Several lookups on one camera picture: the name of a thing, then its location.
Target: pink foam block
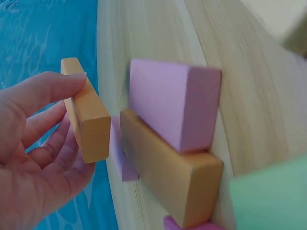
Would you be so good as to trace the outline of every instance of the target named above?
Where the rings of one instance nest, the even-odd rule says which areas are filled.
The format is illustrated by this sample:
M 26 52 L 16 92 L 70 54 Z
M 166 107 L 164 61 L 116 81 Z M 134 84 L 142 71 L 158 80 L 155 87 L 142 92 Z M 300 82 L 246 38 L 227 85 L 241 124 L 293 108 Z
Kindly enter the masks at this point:
M 171 216 L 164 217 L 163 223 L 164 223 L 164 230 L 182 230 L 182 228 L 180 228 L 176 224 L 176 222 L 173 220 L 173 218 L 171 218 Z M 199 225 L 197 227 L 185 229 L 185 230 L 224 230 L 224 229 L 208 222 L 208 223 Z
M 207 150 L 220 85 L 217 69 L 135 59 L 130 67 L 130 108 L 178 152 Z
M 121 181 L 137 181 L 139 173 L 120 146 L 119 116 L 111 118 L 110 152 Z

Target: rectangular block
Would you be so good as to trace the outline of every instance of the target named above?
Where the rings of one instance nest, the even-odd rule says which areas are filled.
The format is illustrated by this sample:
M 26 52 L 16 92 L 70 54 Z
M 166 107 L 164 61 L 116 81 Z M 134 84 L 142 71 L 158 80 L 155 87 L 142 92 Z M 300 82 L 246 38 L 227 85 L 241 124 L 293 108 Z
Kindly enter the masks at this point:
M 281 45 L 301 55 L 307 55 L 306 0 L 242 2 Z
M 139 173 L 120 146 L 119 116 L 111 118 L 110 152 L 121 181 L 137 181 Z
M 130 108 L 178 152 L 213 140 L 221 73 L 184 63 L 132 60 Z
M 235 178 L 237 230 L 307 229 L 307 155 Z
M 223 163 L 206 152 L 178 154 L 133 111 L 120 113 L 122 148 L 140 178 L 182 228 L 209 220 Z
M 83 72 L 78 59 L 62 59 L 62 74 Z M 111 118 L 90 81 L 87 79 L 84 88 L 64 102 L 84 162 L 106 159 L 109 156 Z
M 171 216 L 164 217 L 163 224 L 164 224 L 164 230 L 183 230 L 181 227 L 179 227 L 179 225 L 176 224 L 176 222 Z M 199 226 L 196 226 L 194 228 L 189 228 L 185 230 L 224 230 L 224 229 L 216 226 L 213 223 L 207 222 Z

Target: wooden surface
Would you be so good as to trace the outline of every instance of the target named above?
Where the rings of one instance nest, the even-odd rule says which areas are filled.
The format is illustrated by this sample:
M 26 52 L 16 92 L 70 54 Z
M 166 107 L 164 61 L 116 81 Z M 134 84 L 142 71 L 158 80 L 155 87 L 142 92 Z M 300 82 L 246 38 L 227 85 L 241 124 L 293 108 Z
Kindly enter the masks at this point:
M 224 162 L 213 221 L 235 222 L 228 182 L 307 149 L 307 63 L 267 34 L 240 0 L 99 0 L 98 79 L 111 115 L 128 107 L 132 58 L 222 70 L 212 152 Z M 166 211 L 141 181 L 123 184 L 107 160 L 122 230 L 162 230 Z

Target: light green block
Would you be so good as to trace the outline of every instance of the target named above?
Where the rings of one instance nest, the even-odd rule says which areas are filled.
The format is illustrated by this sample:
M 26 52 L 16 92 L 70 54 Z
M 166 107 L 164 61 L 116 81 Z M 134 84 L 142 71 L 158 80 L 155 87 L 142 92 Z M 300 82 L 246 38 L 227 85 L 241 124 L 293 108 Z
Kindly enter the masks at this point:
M 237 230 L 307 230 L 307 155 L 230 182 Z

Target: blue water-pattern surface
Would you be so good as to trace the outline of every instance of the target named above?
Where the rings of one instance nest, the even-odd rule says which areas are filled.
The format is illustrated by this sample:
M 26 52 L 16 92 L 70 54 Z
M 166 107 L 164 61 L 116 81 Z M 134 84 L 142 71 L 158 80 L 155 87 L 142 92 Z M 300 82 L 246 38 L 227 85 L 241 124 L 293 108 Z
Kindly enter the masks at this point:
M 62 58 L 76 57 L 98 91 L 96 18 L 97 0 L 0 0 L 0 89 L 43 71 L 59 72 Z M 105 161 L 75 199 L 36 229 L 117 230 Z

